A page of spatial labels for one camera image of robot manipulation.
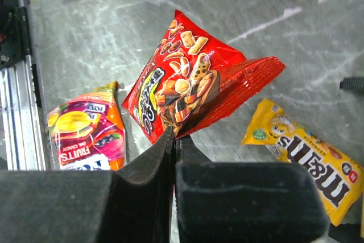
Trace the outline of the yellow M&M's packet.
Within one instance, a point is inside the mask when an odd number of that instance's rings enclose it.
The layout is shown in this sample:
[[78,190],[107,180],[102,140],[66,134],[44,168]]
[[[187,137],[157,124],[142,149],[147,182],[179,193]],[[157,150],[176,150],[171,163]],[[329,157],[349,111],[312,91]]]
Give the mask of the yellow M&M's packet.
[[258,104],[241,144],[265,146],[277,160],[305,167],[335,226],[363,192],[359,163],[292,120],[269,99]]

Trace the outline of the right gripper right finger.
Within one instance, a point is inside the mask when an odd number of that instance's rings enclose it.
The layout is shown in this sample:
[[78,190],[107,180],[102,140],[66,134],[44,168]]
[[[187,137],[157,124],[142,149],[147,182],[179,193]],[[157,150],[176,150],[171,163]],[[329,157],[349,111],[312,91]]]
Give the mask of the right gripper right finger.
[[176,141],[181,242],[312,242],[329,221],[307,170],[292,163],[212,162]]

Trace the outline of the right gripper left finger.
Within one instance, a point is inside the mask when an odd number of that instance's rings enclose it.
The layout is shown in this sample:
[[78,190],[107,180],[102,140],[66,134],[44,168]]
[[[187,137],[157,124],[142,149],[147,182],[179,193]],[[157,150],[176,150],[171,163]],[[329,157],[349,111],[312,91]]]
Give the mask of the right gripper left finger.
[[169,242],[174,133],[119,171],[2,171],[2,242]]

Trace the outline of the red snack packet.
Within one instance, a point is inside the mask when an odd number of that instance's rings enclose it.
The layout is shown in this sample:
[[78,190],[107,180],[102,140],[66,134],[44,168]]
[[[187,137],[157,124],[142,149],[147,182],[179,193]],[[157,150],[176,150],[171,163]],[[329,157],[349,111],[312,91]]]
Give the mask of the red snack packet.
[[176,11],[122,105],[151,143],[169,127],[181,138],[231,115],[284,69],[274,56],[246,58]]

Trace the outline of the small whiteboard with writing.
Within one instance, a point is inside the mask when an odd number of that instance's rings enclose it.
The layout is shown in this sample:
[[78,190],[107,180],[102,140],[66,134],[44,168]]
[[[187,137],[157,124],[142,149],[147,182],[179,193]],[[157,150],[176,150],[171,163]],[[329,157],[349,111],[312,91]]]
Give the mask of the small whiteboard with writing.
[[339,88],[350,92],[363,93],[364,77],[344,77],[339,84]]

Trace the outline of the aluminium rail frame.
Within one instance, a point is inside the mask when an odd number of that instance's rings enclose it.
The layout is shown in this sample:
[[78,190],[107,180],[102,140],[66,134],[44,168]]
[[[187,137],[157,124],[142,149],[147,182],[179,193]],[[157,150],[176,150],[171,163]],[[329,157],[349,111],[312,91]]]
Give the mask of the aluminium rail frame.
[[52,157],[44,124],[34,10],[31,0],[19,4],[27,9],[32,54],[1,69],[1,169],[49,170]]

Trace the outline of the orange Fox's fruits bag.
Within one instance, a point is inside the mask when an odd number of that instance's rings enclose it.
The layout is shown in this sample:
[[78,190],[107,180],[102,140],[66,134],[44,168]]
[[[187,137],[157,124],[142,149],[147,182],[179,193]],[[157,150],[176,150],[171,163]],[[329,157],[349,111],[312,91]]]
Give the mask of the orange Fox's fruits bag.
[[54,108],[48,131],[61,170],[120,170],[126,162],[125,127],[113,81]]

